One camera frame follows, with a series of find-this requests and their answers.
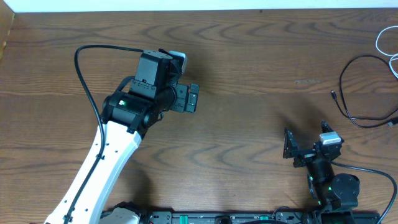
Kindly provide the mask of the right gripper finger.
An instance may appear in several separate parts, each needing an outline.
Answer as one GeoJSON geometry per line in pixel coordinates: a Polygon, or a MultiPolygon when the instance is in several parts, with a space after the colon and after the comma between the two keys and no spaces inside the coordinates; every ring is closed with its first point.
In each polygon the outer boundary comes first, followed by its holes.
{"type": "Polygon", "coordinates": [[[297,157],[299,151],[299,147],[295,142],[294,136],[289,128],[284,129],[284,150],[283,150],[283,158],[289,159],[293,157],[297,157]]]}
{"type": "Polygon", "coordinates": [[[321,121],[321,129],[322,129],[322,133],[329,133],[329,132],[334,131],[325,120],[321,121]]]}

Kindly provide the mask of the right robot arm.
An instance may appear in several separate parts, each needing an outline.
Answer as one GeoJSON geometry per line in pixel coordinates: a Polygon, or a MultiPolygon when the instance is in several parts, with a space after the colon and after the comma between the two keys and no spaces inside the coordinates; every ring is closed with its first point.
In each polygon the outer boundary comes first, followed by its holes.
{"type": "Polygon", "coordinates": [[[307,168],[307,182],[319,207],[304,213],[302,223],[353,223],[352,209],[358,206],[360,181],[355,175],[335,174],[331,163],[341,155],[344,139],[321,122],[322,133],[310,149],[300,149],[289,128],[284,129],[283,158],[292,158],[295,168],[307,168]]]}

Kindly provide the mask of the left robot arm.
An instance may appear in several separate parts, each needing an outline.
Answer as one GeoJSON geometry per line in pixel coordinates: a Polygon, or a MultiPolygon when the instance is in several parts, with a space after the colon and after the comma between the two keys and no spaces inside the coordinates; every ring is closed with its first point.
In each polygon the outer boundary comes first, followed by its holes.
{"type": "Polygon", "coordinates": [[[166,111],[195,112],[199,86],[178,82],[187,65],[184,53],[163,49],[138,52],[136,74],[124,78],[105,98],[102,112],[92,104],[98,121],[93,144],[46,223],[140,222],[139,212],[121,207],[105,212],[105,203],[148,129],[161,121],[166,111]]]}

